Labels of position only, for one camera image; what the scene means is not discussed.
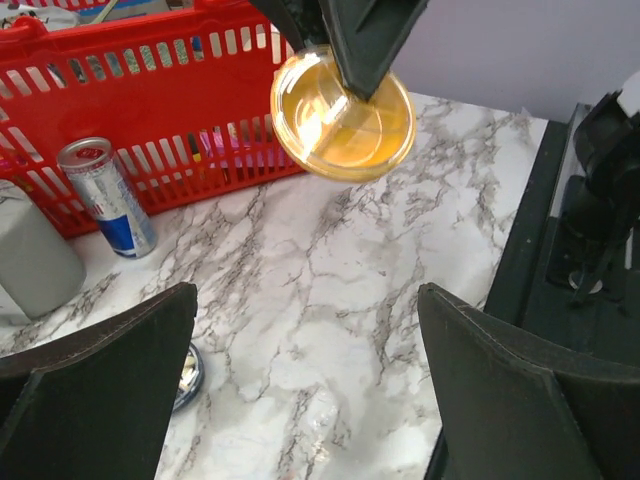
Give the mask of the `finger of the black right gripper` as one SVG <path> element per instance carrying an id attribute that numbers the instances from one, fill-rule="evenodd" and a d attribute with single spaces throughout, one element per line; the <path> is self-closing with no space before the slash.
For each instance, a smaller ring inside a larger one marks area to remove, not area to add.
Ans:
<path id="1" fill-rule="evenodd" d="M 286 39 L 294 52 L 325 44 L 318 0 L 250 0 Z"/>
<path id="2" fill-rule="evenodd" d="M 406 42 L 427 0 L 326 0 L 320 3 L 343 86 L 370 99 Z"/>

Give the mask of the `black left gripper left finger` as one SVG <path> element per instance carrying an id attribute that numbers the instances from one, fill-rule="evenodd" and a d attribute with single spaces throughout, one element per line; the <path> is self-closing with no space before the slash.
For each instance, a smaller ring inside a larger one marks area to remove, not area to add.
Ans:
<path id="1" fill-rule="evenodd" d="M 154 478 L 196 312 L 179 283 L 2 358 L 2 478 Z"/>

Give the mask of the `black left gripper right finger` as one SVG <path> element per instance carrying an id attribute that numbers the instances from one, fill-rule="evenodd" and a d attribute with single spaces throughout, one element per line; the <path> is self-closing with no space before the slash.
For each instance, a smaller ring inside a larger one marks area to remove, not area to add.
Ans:
<path id="1" fill-rule="evenodd" d="M 487 315 L 434 283 L 418 314 L 458 479 L 636 479 L 639 370 Z"/>

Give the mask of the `round yellow pill container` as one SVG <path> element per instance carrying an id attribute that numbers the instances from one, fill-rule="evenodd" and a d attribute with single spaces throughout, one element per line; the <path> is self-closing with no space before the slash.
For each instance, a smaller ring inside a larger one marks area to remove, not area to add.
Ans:
<path id="1" fill-rule="evenodd" d="M 276 72 L 270 93 L 274 136 L 298 165 L 337 181 L 378 179 L 409 154 L 416 112 L 404 84 L 387 73 L 370 100 L 342 85 L 328 45 L 303 50 Z"/>

